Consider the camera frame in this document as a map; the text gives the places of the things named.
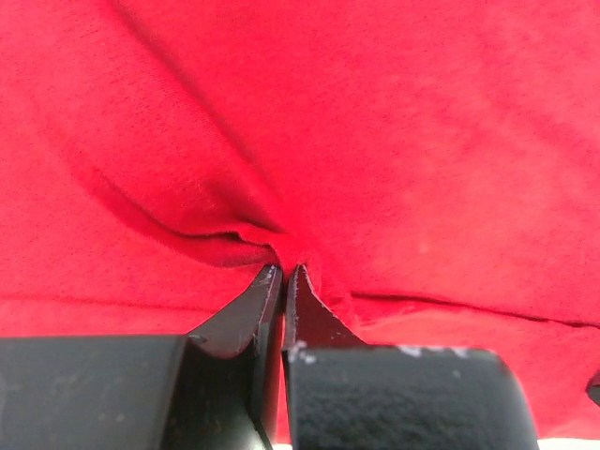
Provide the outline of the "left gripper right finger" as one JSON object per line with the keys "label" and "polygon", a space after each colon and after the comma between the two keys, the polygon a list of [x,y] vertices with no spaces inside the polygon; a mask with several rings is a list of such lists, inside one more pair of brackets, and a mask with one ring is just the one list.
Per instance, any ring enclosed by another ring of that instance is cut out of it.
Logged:
{"label": "left gripper right finger", "polygon": [[529,407],[495,353],[374,345],[290,278],[282,360],[295,449],[525,449]]}

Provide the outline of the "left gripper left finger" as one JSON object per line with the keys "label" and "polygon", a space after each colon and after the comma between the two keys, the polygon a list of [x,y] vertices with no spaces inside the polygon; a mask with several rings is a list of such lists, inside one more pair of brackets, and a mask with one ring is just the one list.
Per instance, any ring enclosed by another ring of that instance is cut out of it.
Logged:
{"label": "left gripper left finger", "polygon": [[276,438],[283,275],[174,335],[8,337],[5,449],[269,449]]}

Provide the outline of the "red t-shirt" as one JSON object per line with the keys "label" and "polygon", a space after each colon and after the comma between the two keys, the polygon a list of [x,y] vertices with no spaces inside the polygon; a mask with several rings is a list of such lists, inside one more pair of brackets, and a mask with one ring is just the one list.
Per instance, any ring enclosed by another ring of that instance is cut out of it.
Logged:
{"label": "red t-shirt", "polygon": [[597,439],[598,3],[2,3],[3,335],[181,333],[268,263]]}

